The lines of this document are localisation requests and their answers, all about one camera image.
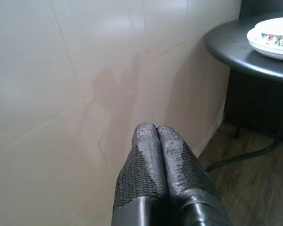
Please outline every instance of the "floor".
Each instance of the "floor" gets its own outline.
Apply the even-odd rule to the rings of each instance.
[[[268,146],[272,139],[222,124],[200,156],[205,166]],[[283,226],[283,144],[274,152],[210,172],[234,226]]]

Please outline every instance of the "black table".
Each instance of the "black table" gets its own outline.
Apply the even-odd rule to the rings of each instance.
[[[283,17],[283,13],[266,14],[262,16],[240,19],[221,25],[211,30],[204,38],[208,51],[218,60],[236,71],[274,80],[283,84],[283,61],[268,58],[257,53],[247,40],[247,32],[261,21]],[[207,168],[211,171],[217,167],[253,158],[269,153],[279,146],[283,138],[283,119],[275,136],[274,142],[259,151],[240,155],[231,159],[217,162]]]

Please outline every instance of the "wooden floor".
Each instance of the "wooden floor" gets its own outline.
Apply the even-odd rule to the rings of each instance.
[[[200,156],[205,166],[255,151],[272,139],[222,124]],[[234,226],[283,226],[283,144],[274,152],[210,172]]]

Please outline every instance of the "white wall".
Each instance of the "white wall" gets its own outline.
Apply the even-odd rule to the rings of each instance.
[[[106,226],[141,122],[199,154],[229,69],[203,35],[240,0],[0,0],[0,226]]]

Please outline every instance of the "floral pattern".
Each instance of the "floral pattern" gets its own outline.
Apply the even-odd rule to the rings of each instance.
[[[262,34],[263,41],[268,45],[283,46],[283,36]]]

